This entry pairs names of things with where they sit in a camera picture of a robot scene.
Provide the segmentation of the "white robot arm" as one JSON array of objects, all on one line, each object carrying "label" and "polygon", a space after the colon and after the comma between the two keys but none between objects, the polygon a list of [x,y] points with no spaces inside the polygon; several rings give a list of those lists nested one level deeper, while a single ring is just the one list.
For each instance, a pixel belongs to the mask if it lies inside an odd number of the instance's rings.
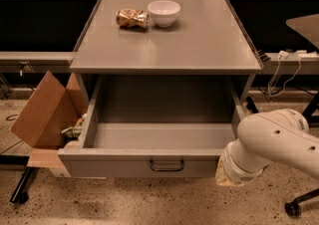
[{"label": "white robot arm", "polygon": [[237,139],[219,158],[218,186],[243,186],[279,162],[319,178],[319,139],[309,133],[305,117],[295,110],[253,113],[238,125]]}]

